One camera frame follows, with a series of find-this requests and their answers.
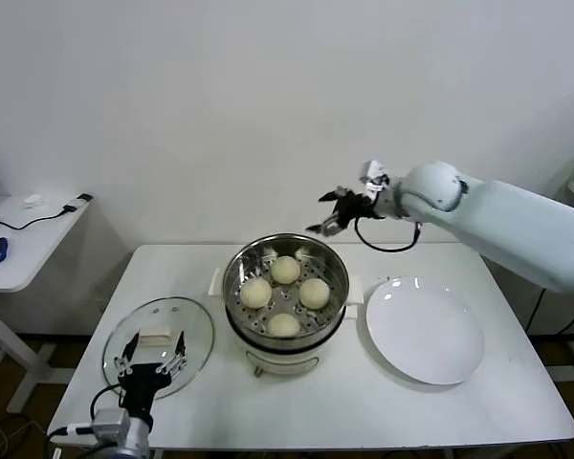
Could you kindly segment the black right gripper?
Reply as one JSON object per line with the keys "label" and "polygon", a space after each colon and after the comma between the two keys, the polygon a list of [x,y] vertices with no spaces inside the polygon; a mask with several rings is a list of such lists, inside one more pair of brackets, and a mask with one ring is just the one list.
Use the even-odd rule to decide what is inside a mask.
{"label": "black right gripper", "polygon": [[344,230],[352,221],[379,219],[374,210],[374,201],[362,193],[356,194],[348,188],[335,188],[319,198],[319,202],[337,201],[334,213],[319,224],[305,230],[323,237],[333,237]]}

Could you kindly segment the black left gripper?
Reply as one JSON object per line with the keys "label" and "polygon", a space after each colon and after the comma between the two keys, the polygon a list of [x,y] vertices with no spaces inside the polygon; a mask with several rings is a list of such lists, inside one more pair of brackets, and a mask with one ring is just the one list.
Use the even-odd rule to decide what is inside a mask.
{"label": "black left gripper", "polygon": [[122,406],[130,416],[147,416],[158,391],[170,385],[169,375],[178,375],[188,363],[185,332],[176,341],[174,354],[164,362],[136,363],[131,366],[140,339],[137,332],[127,342],[119,357],[114,358],[118,382],[124,390]]}

